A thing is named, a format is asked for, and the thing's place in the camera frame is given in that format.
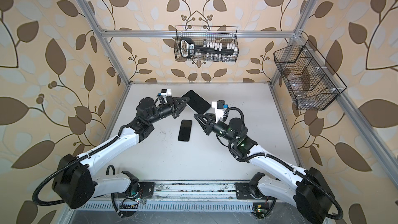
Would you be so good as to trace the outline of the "black smartphone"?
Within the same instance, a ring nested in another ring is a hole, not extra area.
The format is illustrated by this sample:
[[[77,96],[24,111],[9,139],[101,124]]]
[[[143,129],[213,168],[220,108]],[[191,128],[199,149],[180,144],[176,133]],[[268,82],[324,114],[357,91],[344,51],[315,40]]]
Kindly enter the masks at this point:
[[[189,90],[182,97],[188,97],[190,99],[187,104],[197,114],[204,115],[211,109],[211,104],[193,90]]]
[[[192,129],[192,120],[182,120],[180,124],[178,141],[180,142],[190,141],[191,129]]]

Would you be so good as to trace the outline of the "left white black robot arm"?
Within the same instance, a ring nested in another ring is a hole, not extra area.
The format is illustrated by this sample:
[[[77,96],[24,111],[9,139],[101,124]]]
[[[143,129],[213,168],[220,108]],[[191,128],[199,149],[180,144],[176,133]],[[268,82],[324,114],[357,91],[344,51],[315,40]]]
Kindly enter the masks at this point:
[[[189,97],[158,96],[159,105],[151,97],[140,100],[135,118],[120,127],[118,133],[99,146],[72,156],[64,156],[58,169],[34,190],[32,201],[38,206],[67,204],[77,209],[92,198],[125,193],[138,179],[130,172],[97,176],[98,171],[125,150],[145,140],[154,130],[153,123],[172,116],[179,117]]]

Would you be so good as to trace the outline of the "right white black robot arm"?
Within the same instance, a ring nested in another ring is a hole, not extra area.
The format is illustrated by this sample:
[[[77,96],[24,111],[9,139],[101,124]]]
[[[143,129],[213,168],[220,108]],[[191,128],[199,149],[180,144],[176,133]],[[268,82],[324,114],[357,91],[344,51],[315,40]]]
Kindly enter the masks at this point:
[[[257,173],[250,183],[254,198],[272,197],[296,207],[312,224],[326,218],[341,220],[344,211],[325,178],[315,168],[294,166],[273,155],[248,135],[243,112],[237,107],[216,110],[214,114],[194,114],[206,135],[228,141],[228,151],[241,163],[249,163],[270,173],[273,178]]]

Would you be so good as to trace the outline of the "black tool with white bits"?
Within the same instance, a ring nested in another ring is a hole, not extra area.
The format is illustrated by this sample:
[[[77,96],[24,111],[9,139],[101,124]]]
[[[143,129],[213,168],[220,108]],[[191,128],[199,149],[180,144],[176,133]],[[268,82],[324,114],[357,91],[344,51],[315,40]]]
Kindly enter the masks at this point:
[[[235,59],[239,54],[239,49],[234,43],[224,46],[223,43],[207,41],[205,38],[197,44],[189,37],[182,37],[176,48],[184,58]]]

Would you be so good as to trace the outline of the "aluminium front rail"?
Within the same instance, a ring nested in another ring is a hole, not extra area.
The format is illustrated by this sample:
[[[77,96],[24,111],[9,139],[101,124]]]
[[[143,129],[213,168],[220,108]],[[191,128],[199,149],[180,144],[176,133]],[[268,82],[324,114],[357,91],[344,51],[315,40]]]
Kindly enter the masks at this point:
[[[262,173],[250,181],[141,181],[116,185],[116,179],[98,177],[92,188],[78,186],[67,192],[65,202],[71,209],[86,206],[93,198],[110,195],[111,200],[127,199],[128,203],[115,203],[117,209],[137,209],[150,207],[150,201],[171,202],[179,210],[227,211],[233,201],[265,202],[281,200],[296,207],[301,214],[312,209],[315,204],[305,195],[303,187],[292,189],[279,180]]]

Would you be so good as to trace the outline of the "aluminium frame bars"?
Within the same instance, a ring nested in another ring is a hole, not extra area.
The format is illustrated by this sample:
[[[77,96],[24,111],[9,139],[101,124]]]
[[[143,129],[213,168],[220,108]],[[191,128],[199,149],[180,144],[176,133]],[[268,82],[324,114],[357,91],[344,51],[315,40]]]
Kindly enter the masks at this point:
[[[183,29],[181,31],[120,31],[120,30],[104,30],[100,27],[95,15],[91,11],[86,0],[75,0],[79,8],[83,11],[83,14],[93,30],[94,35],[99,39],[99,43],[104,48],[106,55],[110,59],[111,65],[115,67],[116,72],[121,73],[121,80],[126,84],[127,87],[131,86],[130,80],[127,78],[126,73],[119,62],[114,50],[111,47],[108,39],[111,37],[127,37],[127,38],[160,38],[160,37],[171,37],[175,41],[174,48],[179,48],[180,38],[195,38],[204,39],[206,37],[220,37],[224,35],[228,38],[238,40],[239,38],[287,38],[289,39],[286,48],[283,48],[283,55],[291,57],[293,55],[293,46],[300,45],[300,52],[306,52],[309,54],[317,63],[320,70],[323,71],[326,78],[335,86],[342,84],[343,80],[338,74],[332,75],[331,72],[326,68],[326,59],[315,48],[314,43],[310,40],[306,40],[302,36],[304,29],[304,21],[300,20],[297,28],[294,31],[210,31],[201,28],[200,30],[194,29]],[[390,178],[394,185],[398,184],[398,160],[388,149],[387,145],[381,140],[379,134],[370,126],[370,123],[365,119],[365,116],[354,106],[353,101],[348,96],[347,92],[343,90],[334,99],[342,108],[345,115],[350,119],[353,126],[356,128],[358,133],[364,139],[365,143],[369,146],[373,156],[380,164],[381,168]]]

